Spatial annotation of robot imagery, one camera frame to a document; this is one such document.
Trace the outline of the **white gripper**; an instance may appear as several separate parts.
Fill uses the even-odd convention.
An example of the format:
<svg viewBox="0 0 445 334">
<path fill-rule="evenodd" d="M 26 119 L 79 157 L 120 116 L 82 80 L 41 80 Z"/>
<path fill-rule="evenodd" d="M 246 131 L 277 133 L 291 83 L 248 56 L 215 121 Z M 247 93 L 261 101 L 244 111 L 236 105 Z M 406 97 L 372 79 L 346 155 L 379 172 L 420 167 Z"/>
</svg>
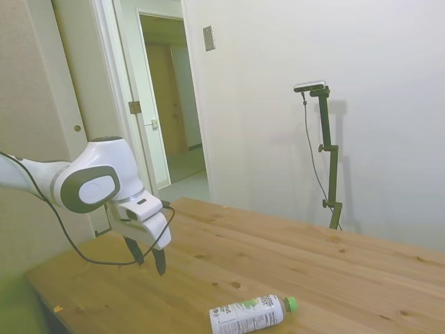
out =
<svg viewBox="0 0 445 334">
<path fill-rule="evenodd" d="M 170 229 L 161 210 L 161 202 L 109 202 L 111 227 L 124 236 L 125 243 L 136 264 L 144 263 L 144 255 L 137 244 L 156 245 L 152 250 L 156 270 L 160 276 L 166 272 L 164 248 L 171 241 Z"/>
</svg>

